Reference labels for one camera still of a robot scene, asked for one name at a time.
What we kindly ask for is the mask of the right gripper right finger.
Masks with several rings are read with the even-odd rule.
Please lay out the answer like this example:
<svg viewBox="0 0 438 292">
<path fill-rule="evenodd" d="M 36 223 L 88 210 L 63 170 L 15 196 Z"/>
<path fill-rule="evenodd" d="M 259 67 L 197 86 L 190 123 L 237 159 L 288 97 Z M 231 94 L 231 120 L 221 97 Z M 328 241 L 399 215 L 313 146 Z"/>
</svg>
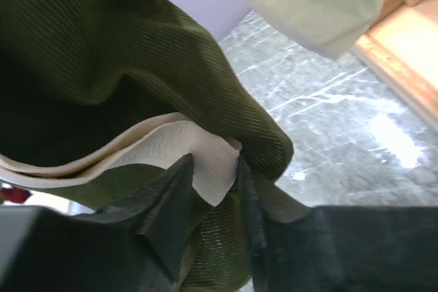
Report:
<svg viewBox="0 0 438 292">
<path fill-rule="evenodd" d="M 243 157 L 236 183 L 254 290 L 437 290 L 436 207 L 308 207 Z"/>
</svg>

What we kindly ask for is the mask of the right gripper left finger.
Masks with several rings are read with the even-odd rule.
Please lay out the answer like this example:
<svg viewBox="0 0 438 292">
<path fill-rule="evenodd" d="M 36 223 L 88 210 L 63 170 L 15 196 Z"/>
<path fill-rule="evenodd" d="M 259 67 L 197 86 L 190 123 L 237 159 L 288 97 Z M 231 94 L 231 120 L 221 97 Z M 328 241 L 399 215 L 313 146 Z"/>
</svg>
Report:
<svg viewBox="0 0 438 292">
<path fill-rule="evenodd" d="M 95 213 L 1 208 L 2 291 L 171 291 L 189 224 L 194 162 L 185 155 Z"/>
</svg>

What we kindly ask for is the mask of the olive green underwear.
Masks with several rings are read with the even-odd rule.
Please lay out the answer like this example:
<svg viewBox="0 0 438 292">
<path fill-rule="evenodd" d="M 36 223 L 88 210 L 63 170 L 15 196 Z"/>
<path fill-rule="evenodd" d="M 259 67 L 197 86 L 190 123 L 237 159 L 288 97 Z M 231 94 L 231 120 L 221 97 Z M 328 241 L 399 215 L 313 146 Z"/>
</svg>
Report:
<svg viewBox="0 0 438 292">
<path fill-rule="evenodd" d="M 275 184 L 291 139 L 244 89 L 213 36 L 169 0 L 1 0 L 1 187 L 75 216 L 194 162 L 171 291 L 252 280 L 240 157 Z"/>
</svg>

